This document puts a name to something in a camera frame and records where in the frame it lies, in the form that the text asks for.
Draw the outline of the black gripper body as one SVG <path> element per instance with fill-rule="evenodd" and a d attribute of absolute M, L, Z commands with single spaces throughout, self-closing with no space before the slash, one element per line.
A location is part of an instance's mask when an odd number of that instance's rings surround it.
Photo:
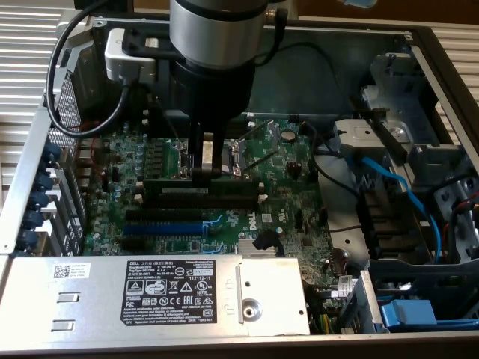
<path fill-rule="evenodd" d="M 202 129 L 223 129 L 248 106 L 255 64 L 210 69 L 185 60 L 171 64 L 171 102 Z"/>

